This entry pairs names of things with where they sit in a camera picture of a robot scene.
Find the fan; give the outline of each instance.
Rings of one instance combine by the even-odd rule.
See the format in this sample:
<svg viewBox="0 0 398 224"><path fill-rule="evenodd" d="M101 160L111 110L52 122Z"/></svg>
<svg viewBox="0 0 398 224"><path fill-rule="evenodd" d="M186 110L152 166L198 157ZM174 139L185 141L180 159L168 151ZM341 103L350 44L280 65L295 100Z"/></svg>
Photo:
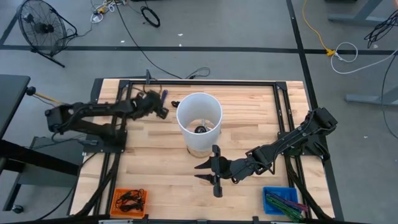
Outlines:
<svg viewBox="0 0 398 224"><path fill-rule="evenodd" d="M19 7L17 16L19 28L32 47L31 51L65 67L53 56L67 47L68 39L77 36L76 27L41 0L25 0ZM74 28L73 34L67 35L64 21Z"/></svg>

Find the white paper cup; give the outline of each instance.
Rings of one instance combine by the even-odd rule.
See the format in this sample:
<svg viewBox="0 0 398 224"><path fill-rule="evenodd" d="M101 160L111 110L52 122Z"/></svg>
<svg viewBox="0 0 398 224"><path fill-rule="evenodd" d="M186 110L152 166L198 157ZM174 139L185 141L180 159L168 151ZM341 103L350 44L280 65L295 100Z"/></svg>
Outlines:
<svg viewBox="0 0 398 224"><path fill-rule="evenodd" d="M194 133L187 129L194 120L204 119L213 123L214 128L205 133ZM187 149L195 157L211 154L211 146L216 144L221 131L223 109L219 101L207 93L192 93L178 105L177 121Z"/></svg>

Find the wheel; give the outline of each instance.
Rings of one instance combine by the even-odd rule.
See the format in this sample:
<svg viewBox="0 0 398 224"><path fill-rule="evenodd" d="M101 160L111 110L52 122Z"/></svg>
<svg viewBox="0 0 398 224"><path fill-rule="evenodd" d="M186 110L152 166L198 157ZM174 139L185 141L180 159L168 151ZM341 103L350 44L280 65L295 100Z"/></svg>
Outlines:
<svg viewBox="0 0 398 224"><path fill-rule="evenodd" d="M20 214L24 211L24 207L20 206L20 205L13 205L11 211Z"/></svg>

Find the fan stand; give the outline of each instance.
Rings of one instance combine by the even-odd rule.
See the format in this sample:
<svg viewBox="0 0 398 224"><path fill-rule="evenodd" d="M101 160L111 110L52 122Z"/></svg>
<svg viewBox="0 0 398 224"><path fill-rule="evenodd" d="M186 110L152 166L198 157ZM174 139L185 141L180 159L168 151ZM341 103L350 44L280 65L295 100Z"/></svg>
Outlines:
<svg viewBox="0 0 398 224"><path fill-rule="evenodd" d="M57 16L59 16L63 21L65 21L65 22L67 22L69 25L71 25L71 26L73 27L73 29L75 30L75 32L74 32L73 34L68 35L68 36L66 36L66 37L63 37L63 38L61 38L60 40L62 40L62 39L67 39L67 38L70 38L70 37L77 37L77 36L78 36L78 34L77 34L77 29L76 29L76 27L75 27L73 24L71 24L71 23L70 23L69 21L67 21L64 17L62 17L54 8L52 8L52 9L50 9L50 10L51 10L53 13L55 13ZM61 51L65 50L66 48L67 48L67 47L65 46L65 47L64 47L62 50L60 50L58 53L60 53ZM53 55L51 55L51 56L48 56L48 55L43 54L42 52L40 52L39 50L37 50L36 48L33 48L33 47L32 47L32 49L31 49L30 51L33 52L33 53L38 53L39 55L41 55L41 56L43 56L43 57L49 59L50 61L56 63L57 65L61 66L62 68L65 68L64 64L62 64L61 62L59 62L59 61L57 61L57 60L55 60L55 59L53 58L53 56L54 56L55 54L53 54Z"/></svg>

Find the yellow cable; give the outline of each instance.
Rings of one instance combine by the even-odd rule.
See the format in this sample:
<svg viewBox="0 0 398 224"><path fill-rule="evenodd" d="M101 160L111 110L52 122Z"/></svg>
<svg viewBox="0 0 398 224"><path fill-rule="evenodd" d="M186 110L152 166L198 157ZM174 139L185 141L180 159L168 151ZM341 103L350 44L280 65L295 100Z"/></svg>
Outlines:
<svg viewBox="0 0 398 224"><path fill-rule="evenodd" d="M56 100L56 99L54 99L54 98L51 98L51 97L49 97L49 96L43 95L43 94L41 94L41 93L35 93L35 95L38 96L38 97L41 97L41 98L43 98L43 99L52 101L52 102L54 102L54 103L62 104L62 102L60 102L60 101L58 101L58 100Z"/></svg>
<svg viewBox="0 0 398 224"><path fill-rule="evenodd" d="M314 31L316 34L318 34L319 40L320 40L320 42L321 42L321 44L322 44L322 47L326 50L327 56L333 56L333 55L336 53L336 51L327 48L327 47L325 46L325 44L323 44L322 37L321 37L321 35L319 34L319 32L316 31L314 28L312 28L312 26L308 23L307 19L305 18L305 6L307 5L307 1L308 1L308 0L305 0L305 1L304 1L303 10L302 10L304 21L305 21L305 23L308 25L308 27L309 27L312 31Z"/></svg>

